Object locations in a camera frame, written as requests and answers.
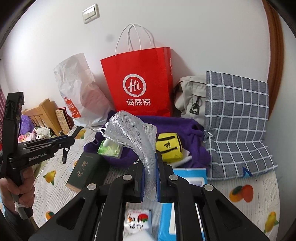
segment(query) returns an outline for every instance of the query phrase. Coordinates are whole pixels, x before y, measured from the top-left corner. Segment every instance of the yellow bag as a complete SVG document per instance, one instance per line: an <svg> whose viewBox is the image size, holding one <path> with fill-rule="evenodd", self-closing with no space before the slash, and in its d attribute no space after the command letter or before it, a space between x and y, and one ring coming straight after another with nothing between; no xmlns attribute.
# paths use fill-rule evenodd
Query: yellow bag
<svg viewBox="0 0 296 241"><path fill-rule="evenodd" d="M163 162L166 163L183 158L183 149L177 133L160 133L156 139L156 150L161 153Z"/></svg>

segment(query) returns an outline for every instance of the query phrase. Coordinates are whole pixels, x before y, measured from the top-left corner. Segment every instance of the human hand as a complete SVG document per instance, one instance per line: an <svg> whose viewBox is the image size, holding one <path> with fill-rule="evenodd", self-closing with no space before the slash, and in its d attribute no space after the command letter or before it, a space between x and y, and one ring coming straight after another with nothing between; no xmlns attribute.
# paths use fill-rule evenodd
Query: human hand
<svg viewBox="0 0 296 241"><path fill-rule="evenodd" d="M33 168L28 167L22 171L24 178L24 183L21 186L17 186L10 178L0 179L0 194L3 204L13 213L15 211L15 204L13 202L11 193L15 195L22 194L19 198L19 203L25 205L26 207L32 207L35 199L35 187L33 176Z"/></svg>

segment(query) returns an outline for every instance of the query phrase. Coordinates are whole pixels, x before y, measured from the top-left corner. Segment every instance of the metal bolt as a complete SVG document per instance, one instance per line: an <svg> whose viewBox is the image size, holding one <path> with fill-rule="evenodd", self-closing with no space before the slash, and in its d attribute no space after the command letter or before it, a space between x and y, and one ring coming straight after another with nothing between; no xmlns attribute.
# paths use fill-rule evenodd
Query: metal bolt
<svg viewBox="0 0 296 241"><path fill-rule="evenodd" d="M87 189L90 190L90 191L95 190L96 189L96 184L94 184L94 183L88 184Z"/></svg>
<svg viewBox="0 0 296 241"><path fill-rule="evenodd" d="M124 176L122 177L122 179L125 180L125 181L129 181L129 180L132 179L132 176L129 175L129 174L126 174L126 175L124 175Z"/></svg>
<svg viewBox="0 0 296 241"><path fill-rule="evenodd" d="M176 181L176 180L178 180L178 178L179 177L177 175L174 175L174 174L169 176L169 179L172 180L172 181Z"/></svg>
<svg viewBox="0 0 296 241"><path fill-rule="evenodd" d="M214 187L211 184L206 184L205 185L205 190L207 190L207 191L213 191L214 190Z"/></svg>

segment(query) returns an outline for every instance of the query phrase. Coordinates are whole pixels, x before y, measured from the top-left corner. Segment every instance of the adidas logo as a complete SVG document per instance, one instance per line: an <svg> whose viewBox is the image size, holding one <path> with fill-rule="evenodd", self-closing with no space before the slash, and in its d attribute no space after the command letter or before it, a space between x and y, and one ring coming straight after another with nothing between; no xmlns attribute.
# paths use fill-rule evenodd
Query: adidas logo
<svg viewBox="0 0 296 241"><path fill-rule="evenodd" d="M170 148L170 142L168 141L167 143L164 144L164 146L165 146L166 148Z"/></svg>

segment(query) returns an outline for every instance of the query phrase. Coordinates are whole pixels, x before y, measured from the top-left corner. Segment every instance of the light switch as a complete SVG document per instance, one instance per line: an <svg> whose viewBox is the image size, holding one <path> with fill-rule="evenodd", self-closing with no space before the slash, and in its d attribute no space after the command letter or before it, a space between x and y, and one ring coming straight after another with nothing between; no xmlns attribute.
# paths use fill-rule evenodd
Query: light switch
<svg viewBox="0 0 296 241"><path fill-rule="evenodd" d="M99 7L97 4L94 4L84 11L82 11L83 22L85 24L95 20L99 17Z"/></svg>

